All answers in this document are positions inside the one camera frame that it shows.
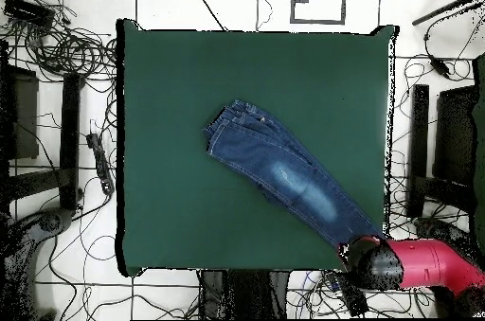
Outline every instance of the green table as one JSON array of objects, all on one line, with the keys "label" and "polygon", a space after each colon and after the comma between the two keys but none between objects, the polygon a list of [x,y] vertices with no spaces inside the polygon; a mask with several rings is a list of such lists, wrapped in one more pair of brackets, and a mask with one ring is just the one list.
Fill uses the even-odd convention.
[{"label": "green table", "polygon": [[280,119],[382,226],[394,27],[373,35],[143,31],[125,21],[117,30],[120,269],[340,266],[305,223],[207,155],[202,129],[234,99]]}]

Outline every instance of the black cable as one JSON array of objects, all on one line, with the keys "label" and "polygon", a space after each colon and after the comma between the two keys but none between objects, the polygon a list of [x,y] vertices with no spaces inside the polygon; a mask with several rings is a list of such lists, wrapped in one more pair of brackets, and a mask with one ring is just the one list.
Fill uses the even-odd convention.
[{"label": "black cable", "polygon": [[204,5],[206,5],[206,8],[208,9],[209,13],[212,15],[212,17],[214,18],[214,20],[217,22],[217,24],[219,25],[219,27],[221,28],[221,30],[222,31],[227,31],[227,28],[225,28],[223,25],[221,25],[221,22],[219,21],[219,19],[217,18],[217,16],[214,14],[214,12],[210,8],[210,6],[206,2],[206,0],[201,0],[201,1],[204,2]]},{"label": "black cable", "polygon": [[74,296],[72,296],[72,299],[71,301],[69,302],[69,304],[65,307],[64,311],[63,311],[63,314],[61,315],[61,319],[60,321],[63,321],[63,318],[65,317],[65,314],[67,313],[67,310],[71,307],[72,303],[74,302],[74,299],[76,298],[76,296],[78,295],[78,288],[76,288],[75,285],[72,284],[72,282],[68,281],[67,279],[65,279],[64,277],[60,276],[59,274],[56,273],[56,271],[54,270],[54,267],[52,267],[52,257],[54,256],[54,253],[56,251],[56,247],[57,247],[57,235],[54,237],[54,248],[52,249],[52,252],[50,253],[50,256],[49,256],[49,262],[48,262],[48,266],[50,268],[50,271],[52,271],[52,274],[54,274],[54,276],[56,276],[58,279],[64,281],[65,283],[69,284],[70,286],[72,286],[72,288],[74,289]]},{"label": "black cable", "polygon": [[266,2],[266,4],[268,4],[271,11],[269,13],[268,18],[264,22],[262,22],[260,25],[258,25],[258,23],[257,23],[256,31],[259,31],[260,28],[262,27],[262,25],[265,25],[266,23],[268,23],[271,20],[271,16],[273,15],[273,6],[268,2],[268,0],[264,0],[264,2]]}]

